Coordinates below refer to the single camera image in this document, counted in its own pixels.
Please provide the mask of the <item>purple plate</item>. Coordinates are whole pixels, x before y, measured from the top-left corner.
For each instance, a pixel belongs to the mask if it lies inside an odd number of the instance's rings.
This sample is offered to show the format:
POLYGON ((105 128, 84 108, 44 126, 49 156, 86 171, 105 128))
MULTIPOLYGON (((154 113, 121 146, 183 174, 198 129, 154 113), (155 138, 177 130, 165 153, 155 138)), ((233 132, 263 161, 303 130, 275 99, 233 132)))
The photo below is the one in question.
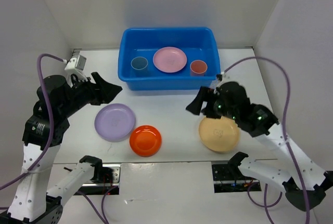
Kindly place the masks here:
POLYGON ((131 108, 121 103, 113 103, 97 113, 94 127, 103 139, 120 142, 132 132, 135 122, 135 114, 131 108))

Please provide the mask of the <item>yellow plate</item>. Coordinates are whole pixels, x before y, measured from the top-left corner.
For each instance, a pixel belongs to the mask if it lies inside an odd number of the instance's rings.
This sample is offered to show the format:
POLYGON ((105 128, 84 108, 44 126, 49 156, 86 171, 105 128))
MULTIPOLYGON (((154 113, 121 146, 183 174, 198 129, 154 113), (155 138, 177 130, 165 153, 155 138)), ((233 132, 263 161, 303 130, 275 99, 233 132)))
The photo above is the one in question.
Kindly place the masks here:
POLYGON ((234 120, 226 117, 204 117, 198 127, 203 145, 214 152, 229 152, 239 143, 240 130, 234 120))

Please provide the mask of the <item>pink cup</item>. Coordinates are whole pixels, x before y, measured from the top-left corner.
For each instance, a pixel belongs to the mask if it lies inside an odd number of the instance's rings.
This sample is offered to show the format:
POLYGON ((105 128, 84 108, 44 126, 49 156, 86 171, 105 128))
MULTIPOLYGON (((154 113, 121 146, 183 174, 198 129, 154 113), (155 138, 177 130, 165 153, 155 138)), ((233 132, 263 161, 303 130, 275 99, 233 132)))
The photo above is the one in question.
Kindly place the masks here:
POLYGON ((208 69, 207 64, 202 60, 194 60, 190 64, 190 75, 191 76, 204 76, 208 69))

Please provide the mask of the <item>blue cup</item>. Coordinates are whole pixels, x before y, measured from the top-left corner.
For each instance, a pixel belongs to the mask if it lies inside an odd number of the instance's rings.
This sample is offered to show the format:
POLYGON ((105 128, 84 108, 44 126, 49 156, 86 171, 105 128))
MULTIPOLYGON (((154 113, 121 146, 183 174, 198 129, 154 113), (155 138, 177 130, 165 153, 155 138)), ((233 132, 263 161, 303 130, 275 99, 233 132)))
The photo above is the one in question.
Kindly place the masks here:
POLYGON ((136 77, 148 75, 148 60, 145 57, 135 57, 131 61, 131 67, 136 77))

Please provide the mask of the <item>pink plate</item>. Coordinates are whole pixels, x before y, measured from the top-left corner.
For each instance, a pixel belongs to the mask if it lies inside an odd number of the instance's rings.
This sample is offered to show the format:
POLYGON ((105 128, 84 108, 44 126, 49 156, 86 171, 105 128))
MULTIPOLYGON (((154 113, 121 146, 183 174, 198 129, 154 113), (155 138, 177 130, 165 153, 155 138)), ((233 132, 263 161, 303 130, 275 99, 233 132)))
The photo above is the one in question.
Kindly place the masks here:
POLYGON ((163 47, 158 49, 153 56, 154 66, 164 73, 176 73, 187 64, 186 54, 176 47, 163 47))

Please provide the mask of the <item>orange plate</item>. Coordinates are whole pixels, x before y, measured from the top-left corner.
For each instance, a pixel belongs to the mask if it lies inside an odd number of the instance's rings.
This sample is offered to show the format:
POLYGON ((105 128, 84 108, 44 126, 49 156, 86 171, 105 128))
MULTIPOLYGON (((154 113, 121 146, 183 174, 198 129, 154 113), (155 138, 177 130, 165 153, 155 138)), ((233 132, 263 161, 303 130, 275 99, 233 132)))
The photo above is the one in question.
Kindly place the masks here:
POLYGON ((162 136, 155 127, 142 125, 131 133, 129 144, 135 154, 142 157, 150 157, 160 150, 162 136))

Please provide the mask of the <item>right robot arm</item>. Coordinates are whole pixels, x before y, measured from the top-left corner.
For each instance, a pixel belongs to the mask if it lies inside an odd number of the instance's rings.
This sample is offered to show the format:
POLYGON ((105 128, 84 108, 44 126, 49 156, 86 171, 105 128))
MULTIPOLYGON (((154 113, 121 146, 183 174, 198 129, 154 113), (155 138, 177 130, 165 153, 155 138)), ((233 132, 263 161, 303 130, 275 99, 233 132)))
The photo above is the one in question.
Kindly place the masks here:
POLYGON ((244 132, 265 147, 282 167, 264 164, 244 152, 228 161, 234 179, 252 177, 281 191, 295 208, 306 211, 318 206, 332 188, 332 172, 318 166, 284 133, 282 122, 262 104, 252 103, 237 82, 220 83, 217 88, 200 87, 186 107, 194 115, 222 117, 234 121, 244 132))

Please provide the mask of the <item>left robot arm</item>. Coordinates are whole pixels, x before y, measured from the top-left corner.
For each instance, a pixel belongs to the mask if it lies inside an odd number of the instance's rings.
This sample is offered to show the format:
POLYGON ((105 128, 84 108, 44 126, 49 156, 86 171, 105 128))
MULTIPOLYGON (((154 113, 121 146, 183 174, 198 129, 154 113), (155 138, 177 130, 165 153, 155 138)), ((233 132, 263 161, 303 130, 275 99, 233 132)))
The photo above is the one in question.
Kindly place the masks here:
POLYGON ((72 74, 72 86, 62 75, 42 79, 44 84, 37 89, 39 100, 22 137, 21 172, 25 177, 19 180, 12 204, 1 213, 1 223, 58 223, 65 204, 83 184, 101 182, 112 172, 103 167, 101 159, 86 155, 63 180, 48 188, 55 157, 70 127, 68 118, 87 104, 108 104, 122 91, 97 72, 92 77, 93 82, 80 82, 72 74))

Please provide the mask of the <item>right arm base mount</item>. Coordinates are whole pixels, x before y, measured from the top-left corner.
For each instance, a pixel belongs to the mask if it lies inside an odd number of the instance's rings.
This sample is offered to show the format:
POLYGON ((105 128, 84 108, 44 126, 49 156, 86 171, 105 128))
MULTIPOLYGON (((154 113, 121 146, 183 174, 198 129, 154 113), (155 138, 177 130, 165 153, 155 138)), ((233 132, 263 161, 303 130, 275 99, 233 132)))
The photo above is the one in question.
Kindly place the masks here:
POLYGON ((227 161, 211 163, 214 193, 235 193, 250 191, 262 191, 257 179, 246 176, 234 176, 229 170, 227 161))

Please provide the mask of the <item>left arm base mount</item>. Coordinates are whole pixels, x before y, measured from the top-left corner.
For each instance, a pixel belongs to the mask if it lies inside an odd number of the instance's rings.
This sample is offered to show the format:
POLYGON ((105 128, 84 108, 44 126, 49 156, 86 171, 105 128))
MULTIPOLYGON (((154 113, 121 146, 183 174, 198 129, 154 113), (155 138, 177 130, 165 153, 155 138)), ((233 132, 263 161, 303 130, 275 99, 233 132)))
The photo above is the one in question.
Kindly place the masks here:
POLYGON ((120 185, 121 164, 103 164, 103 174, 98 179, 84 183, 79 191, 86 195, 118 195, 120 185))

